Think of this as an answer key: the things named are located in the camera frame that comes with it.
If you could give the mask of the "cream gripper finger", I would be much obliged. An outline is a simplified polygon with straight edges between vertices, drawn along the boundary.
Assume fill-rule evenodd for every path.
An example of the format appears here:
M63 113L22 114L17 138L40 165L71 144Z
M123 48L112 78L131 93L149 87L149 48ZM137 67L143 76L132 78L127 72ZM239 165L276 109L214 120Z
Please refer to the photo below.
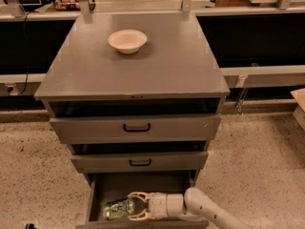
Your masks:
M146 192L131 192L128 194L128 197L129 198L139 198L143 202L147 203L151 198L151 194L146 193Z
M128 219L131 221L143 221L150 218L151 218L151 214L146 209L144 209L141 213L137 215L128 216Z

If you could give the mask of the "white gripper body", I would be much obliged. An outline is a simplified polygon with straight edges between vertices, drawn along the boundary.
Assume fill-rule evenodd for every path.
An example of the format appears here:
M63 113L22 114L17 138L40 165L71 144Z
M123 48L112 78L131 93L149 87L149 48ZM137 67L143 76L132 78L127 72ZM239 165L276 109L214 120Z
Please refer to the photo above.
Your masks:
M150 193L148 211L151 219L179 218L186 212L182 194Z

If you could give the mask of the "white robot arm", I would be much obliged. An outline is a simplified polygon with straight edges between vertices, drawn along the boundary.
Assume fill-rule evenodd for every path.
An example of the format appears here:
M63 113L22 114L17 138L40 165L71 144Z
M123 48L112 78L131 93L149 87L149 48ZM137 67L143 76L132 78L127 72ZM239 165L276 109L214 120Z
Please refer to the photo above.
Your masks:
M145 204L141 212L129 215L129 219L133 221L167 218L186 221L208 219L219 229L253 229L221 208L196 187L188 188L183 194L131 192L128 198L139 199Z

